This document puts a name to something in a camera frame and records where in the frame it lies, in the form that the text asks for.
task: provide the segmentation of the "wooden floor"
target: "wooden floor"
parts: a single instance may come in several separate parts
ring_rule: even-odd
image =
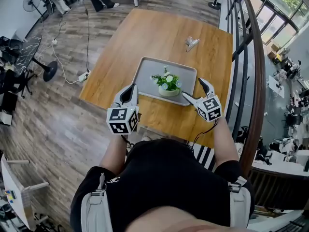
[[[116,9],[96,13],[89,0],[90,42],[89,68],[92,69],[110,37],[128,13],[134,8],[133,0],[113,0],[121,3]],[[165,11],[205,21],[217,26],[219,12],[210,9],[211,0],[139,0],[140,8]],[[73,82],[86,70],[87,15],[84,6],[77,3],[64,15],[63,25],[57,37],[55,52],[65,69],[66,78]],[[42,34],[42,43],[36,54],[43,62],[55,60],[50,42],[57,36],[61,17],[58,12],[44,23],[38,23],[30,35]],[[40,68],[31,64],[36,73]],[[102,109],[80,100],[81,83],[68,84],[59,65],[56,76],[48,83],[42,75],[33,79],[25,91],[26,98],[18,98],[17,108],[10,127],[0,128],[1,149],[8,159],[29,159],[31,165],[15,169],[24,183],[39,181],[36,172],[50,183],[38,192],[33,200],[35,211],[50,216],[56,223],[71,231],[69,226],[70,203],[83,177],[91,166],[97,165],[109,143],[106,113]],[[146,129],[141,129],[131,141],[138,141]],[[153,139],[160,137],[152,133]]]

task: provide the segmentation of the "white pot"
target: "white pot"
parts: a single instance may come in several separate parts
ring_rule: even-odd
[[[159,86],[159,93],[165,97],[172,97],[179,95],[179,88],[176,90],[164,90],[161,86]]]

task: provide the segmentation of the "gray tray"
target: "gray tray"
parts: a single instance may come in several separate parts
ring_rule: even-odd
[[[149,77],[152,75],[163,75],[164,67],[166,65],[168,65],[168,71],[179,77],[179,81],[182,83],[181,91],[185,91],[192,95],[197,77],[196,69],[156,58],[141,58],[132,83],[137,84],[139,88],[139,94],[141,95],[171,102],[181,106],[188,106],[190,103],[181,95],[181,93],[174,97],[161,96],[159,94],[159,86],[154,84],[154,82],[149,79]]]

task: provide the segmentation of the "electrical outlet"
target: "electrical outlet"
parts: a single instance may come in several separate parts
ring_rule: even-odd
[[[85,72],[84,74],[81,74],[81,75],[78,77],[78,80],[82,83],[83,81],[85,81],[85,80],[88,79],[90,73],[91,73],[91,71]]]

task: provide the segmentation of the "potted plant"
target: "potted plant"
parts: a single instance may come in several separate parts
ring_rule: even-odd
[[[159,86],[159,93],[165,97],[172,97],[179,95],[180,87],[182,86],[179,81],[179,77],[171,74],[167,70],[168,66],[164,67],[164,75],[159,74],[150,76],[150,80],[153,80],[154,84]]]

